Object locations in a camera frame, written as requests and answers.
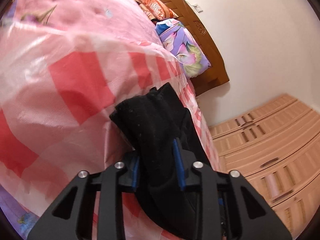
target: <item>pink floral bedsheet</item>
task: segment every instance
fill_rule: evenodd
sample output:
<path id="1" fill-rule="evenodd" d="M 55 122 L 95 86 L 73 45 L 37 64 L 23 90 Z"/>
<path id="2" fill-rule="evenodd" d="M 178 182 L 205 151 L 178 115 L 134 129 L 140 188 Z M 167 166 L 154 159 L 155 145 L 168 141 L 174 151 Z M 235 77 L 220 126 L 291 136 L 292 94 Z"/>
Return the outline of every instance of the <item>pink floral bedsheet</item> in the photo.
<path id="1" fill-rule="evenodd" d="M 80 170 L 100 172 L 131 149 L 109 119 L 115 105 L 166 82 L 218 170 L 195 96 L 162 46 L 23 23 L 0 29 L 0 185 L 41 216 Z M 131 194 L 124 194 L 124 222 L 127 239 L 177 239 Z"/>
<path id="2" fill-rule="evenodd" d="M 134 0 L 17 0 L 14 19 L 41 15 L 54 7 L 48 25 L 56 29 L 162 44 L 155 26 Z"/>

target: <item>carved wooden headboard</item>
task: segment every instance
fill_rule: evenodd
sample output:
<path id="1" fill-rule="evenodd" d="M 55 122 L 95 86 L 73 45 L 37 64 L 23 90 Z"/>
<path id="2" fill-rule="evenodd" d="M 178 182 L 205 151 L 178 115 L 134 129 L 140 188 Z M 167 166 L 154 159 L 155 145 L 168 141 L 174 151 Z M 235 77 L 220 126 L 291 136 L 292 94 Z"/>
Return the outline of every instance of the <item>carved wooden headboard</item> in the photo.
<path id="1" fill-rule="evenodd" d="M 191 78 L 192 84 L 196 90 L 196 95 L 198 96 L 211 88 L 228 82 L 229 78 L 217 46 L 214 44 L 208 31 L 187 2 L 185 0 L 161 1 L 179 16 L 177 20 L 182 22 L 182 24 L 190 31 L 211 63 L 211 68 L 207 69 L 201 75 Z"/>

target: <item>metal bolt head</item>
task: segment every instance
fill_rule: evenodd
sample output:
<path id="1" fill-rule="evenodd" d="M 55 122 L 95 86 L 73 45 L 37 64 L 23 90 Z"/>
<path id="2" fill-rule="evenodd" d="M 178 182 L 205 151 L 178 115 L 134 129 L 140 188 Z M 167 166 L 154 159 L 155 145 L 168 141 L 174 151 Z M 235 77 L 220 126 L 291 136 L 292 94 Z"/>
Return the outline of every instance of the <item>metal bolt head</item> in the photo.
<path id="1" fill-rule="evenodd" d="M 201 169 L 203 167 L 203 163 L 202 162 L 194 162 L 193 166 L 197 169 Z"/>
<path id="2" fill-rule="evenodd" d="M 238 178 L 240 176 L 240 172 L 233 170 L 233 171 L 230 171 L 230 175 L 231 177 Z"/>
<path id="3" fill-rule="evenodd" d="M 78 177 L 79 178 L 85 178 L 86 176 L 88 176 L 89 175 L 89 172 L 87 172 L 87 171 L 80 171 L 79 173 L 78 173 Z"/>
<path id="4" fill-rule="evenodd" d="M 124 163 L 123 162 L 117 162 L 116 164 L 115 164 L 115 168 L 116 169 L 122 169 L 124 167 Z"/>

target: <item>wooden wardrobe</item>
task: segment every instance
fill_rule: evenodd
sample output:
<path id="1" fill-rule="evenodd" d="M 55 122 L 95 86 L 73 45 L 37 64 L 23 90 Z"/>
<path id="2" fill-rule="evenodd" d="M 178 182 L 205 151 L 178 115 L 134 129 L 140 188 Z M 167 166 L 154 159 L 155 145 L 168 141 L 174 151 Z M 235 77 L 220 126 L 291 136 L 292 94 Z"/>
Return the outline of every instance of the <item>wooden wardrobe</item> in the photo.
<path id="1" fill-rule="evenodd" d="M 320 114 L 284 94 L 210 132 L 224 172 L 240 171 L 297 237 L 320 205 Z"/>

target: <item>purple fabric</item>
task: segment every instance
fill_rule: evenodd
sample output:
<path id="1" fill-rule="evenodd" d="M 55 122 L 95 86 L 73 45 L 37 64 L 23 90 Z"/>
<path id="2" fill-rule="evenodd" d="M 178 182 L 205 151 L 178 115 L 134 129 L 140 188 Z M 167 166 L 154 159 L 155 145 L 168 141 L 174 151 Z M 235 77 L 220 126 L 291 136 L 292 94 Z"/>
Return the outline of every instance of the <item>purple fabric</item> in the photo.
<path id="1" fill-rule="evenodd" d="M 211 65 L 191 33 L 175 19 L 156 24 L 163 46 L 175 55 L 187 78 L 196 77 Z"/>
<path id="2" fill-rule="evenodd" d="M 14 13 L 16 11 L 16 7 L 17 7 L 17 0 L 14 0 L 7 15 L 6 15 L 7 18 L 13 18 Z"/>
<path id="3" fill-rule="evenodd" d="M 27 212 L 22 206 L 0 185 L 0 207 L 17 233 L 27 239 L 39 217 Z"/>

